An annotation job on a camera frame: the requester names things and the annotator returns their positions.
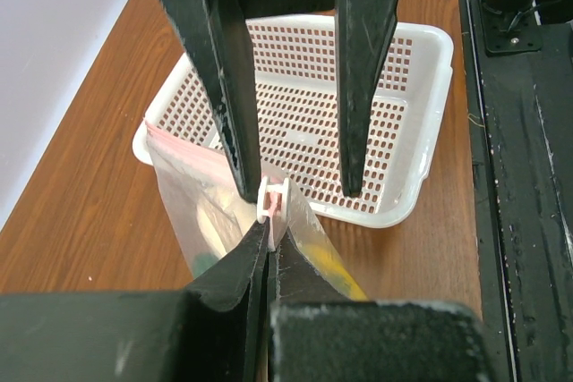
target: black mounting bracket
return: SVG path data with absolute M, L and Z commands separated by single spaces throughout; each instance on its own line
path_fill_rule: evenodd
M 511 32 L 505 31 L 514 13 L 496 13 L 480 0 L 483 40 L 487 55 L 513 55 L 539 51 L 543 46 L 534 14 L 525 15 Z

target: brown wood grain surface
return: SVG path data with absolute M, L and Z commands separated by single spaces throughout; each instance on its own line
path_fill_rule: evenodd
M 398 19 L 454 39 L 454 76 L 413 214 L 372 230 L 322 218 L 371 297 L 480 311 L 458 0 L 400 0 Z M 182 48 L 158 0 L 129 0 L 0 233 L 0 292 L 177 288 L 191 280 L 153 169 L 132 138 Z

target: white plastic clip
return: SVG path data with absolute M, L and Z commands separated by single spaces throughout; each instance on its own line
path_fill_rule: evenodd
M 270 193 L 275 192 L 280 195 L 274 216 L 278 216 L 283 223 L 288 222 L 288 211 L 290 206 L 290 178 L 285 178 L 283 183 L 269 183 L 269 177 L 263 176 L 259 195 L 257 199 L 257 221 L 263 224 L 269 216 L 271 207 Z

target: transparent plastic bag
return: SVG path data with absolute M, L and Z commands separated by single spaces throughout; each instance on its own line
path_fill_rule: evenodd
M 239 196 L 224 154 L 178 139 L 154 125 L 147 124 L 147 128 L 161 199 L 185 261 L 193 276 L 199 276 L 243 239 L 256 222 L 256 205 Z M 261 167 L 271 183 L 282 183 L 287 177 L 269 163 Z M 280 219 L 271 217 L 271 249 L 290 228 L 299 251 L 325 279 L 344 295 L 365 299 L 294 182 L 290 182 L 286 222 L 282 225 Z

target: perforated basket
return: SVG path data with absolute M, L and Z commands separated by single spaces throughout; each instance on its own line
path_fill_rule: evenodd
M 296 15 L 248 21 L 257 82 L 261 156 L 289 173 L 312 209 L 368 227 L 399 223 L 412 209 L 432 154 L 451 79 L 451 38 L 434 27 L 399 23 L 372 103 L 359 198 L 342 195 L 334 20 Z M 198 145 L 221 149 L 201 79 L 186 55 L 145 118 Z M 151 164 L 142 123 L 133 152 Z

